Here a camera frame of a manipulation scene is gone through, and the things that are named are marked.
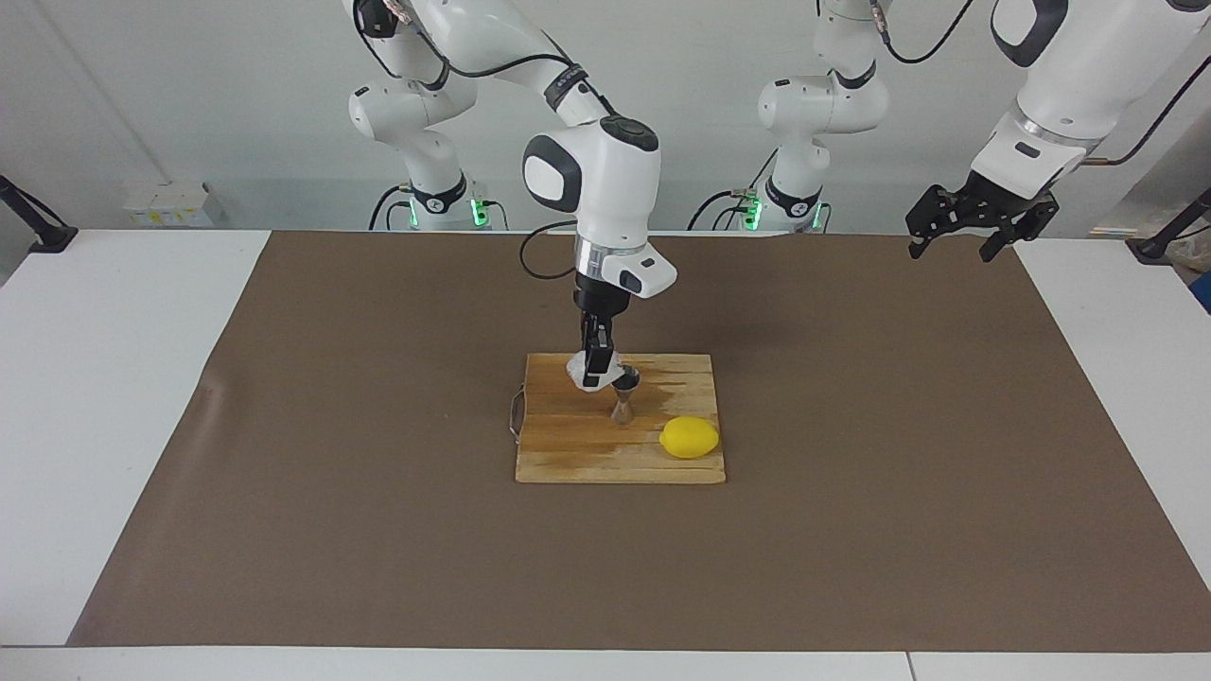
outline white table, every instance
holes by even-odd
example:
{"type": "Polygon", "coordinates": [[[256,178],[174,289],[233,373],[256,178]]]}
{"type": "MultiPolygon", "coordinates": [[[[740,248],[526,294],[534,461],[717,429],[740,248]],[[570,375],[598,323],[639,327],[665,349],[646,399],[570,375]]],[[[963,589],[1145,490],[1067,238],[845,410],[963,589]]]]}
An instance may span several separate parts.
{"type": "MultiPolygon", "coordinates": [[[[0,679],[1211,679],[1211,654],[58,648],[266,239],[85,231],[0,287],[0,679]]],[[[1018,253],[1211,584],[1211,316],[1121,244],[1018,253]]]]}

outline brown table mat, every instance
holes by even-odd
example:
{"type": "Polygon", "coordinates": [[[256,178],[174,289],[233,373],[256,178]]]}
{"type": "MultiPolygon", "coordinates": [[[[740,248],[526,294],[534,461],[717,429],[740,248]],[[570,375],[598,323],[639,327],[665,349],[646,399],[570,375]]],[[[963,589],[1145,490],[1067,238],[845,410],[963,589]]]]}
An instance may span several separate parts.
{"type": "Polygon", "coordinates": [[[70,643],[1211,651],[1014,253],[660,240],[616,340],[712,355],[728,482],[540,486],[509,402],[578,311],[517,244],[274,234],[70,643]]]}

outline black stand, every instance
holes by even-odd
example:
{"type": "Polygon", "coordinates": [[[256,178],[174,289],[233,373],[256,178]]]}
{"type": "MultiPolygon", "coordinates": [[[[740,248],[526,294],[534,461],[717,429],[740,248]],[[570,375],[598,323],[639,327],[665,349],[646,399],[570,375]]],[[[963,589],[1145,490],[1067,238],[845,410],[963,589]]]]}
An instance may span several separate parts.
{"type": "Polygon", "coordinates": [[[12,208],[12,212],[25,221],[25,224],[38,235],[40,242],[29,247],[30,253],[62,253],[80,231],[74,227],[54,225],[46,222],[46,218],[29,205],[22,190],[2,174],[0,174],[0,201],[12,208]]]}
{"type": "Polygon", "coordinates": [[[1146,265],[1167,265],[1170,262],[1165,257],[1165,251],[1169,250],[1169,245],[1207,211],[1211,211],[1211,189],[1207,189],[1193,204],[1186,206],[1186,210],[1166,224],[1165,229],[1161,229],[1157,236],[1152,239],[1127,239],[1127,248],[1131,250],[1137,261],[1146,265]]]}

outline lemon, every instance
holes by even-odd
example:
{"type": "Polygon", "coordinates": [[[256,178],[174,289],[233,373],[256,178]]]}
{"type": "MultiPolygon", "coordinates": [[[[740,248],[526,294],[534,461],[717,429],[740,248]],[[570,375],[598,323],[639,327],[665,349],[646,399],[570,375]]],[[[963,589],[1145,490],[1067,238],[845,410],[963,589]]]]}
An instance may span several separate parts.
{"type": "Polygon", "coordinates": [[[679,459],[696,459],[719,446],[719,431],[705,418],[679,416],[665,424],[660,445],[679,459]]]}

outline wooden cutting board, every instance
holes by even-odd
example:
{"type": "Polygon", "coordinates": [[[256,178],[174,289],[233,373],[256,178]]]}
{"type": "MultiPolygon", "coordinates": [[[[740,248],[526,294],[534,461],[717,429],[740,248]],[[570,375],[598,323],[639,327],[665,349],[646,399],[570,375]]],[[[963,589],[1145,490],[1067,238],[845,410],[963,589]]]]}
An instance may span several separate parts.
{"type": "Polygon", "coordinates": [[[635,420],[610,420],[614,390],[584,393],[568,378],[570,355],[533,354],[526,364],[518,482],[716,485],[727,480],[723,446],[691,460],[670,456],[660,431],[678,416],[719,428],[710,355],[624,355],[639,370],[635,420]]]}

